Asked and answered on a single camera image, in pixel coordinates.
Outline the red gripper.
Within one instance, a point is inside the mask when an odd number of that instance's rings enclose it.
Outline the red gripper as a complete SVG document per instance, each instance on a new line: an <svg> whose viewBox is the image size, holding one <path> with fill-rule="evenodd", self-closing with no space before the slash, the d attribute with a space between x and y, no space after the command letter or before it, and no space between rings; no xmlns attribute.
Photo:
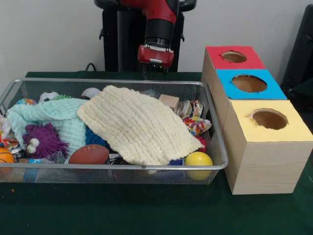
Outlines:
<svg viewBox="0 0 313 235"><path fill-rule="evenodd" d="M140 45L138 48L138 61L143 63L143 79L147 80L149 73L148 64L159 64L166 75L174 60L174 51L169 48L153 45Z"/></svg>

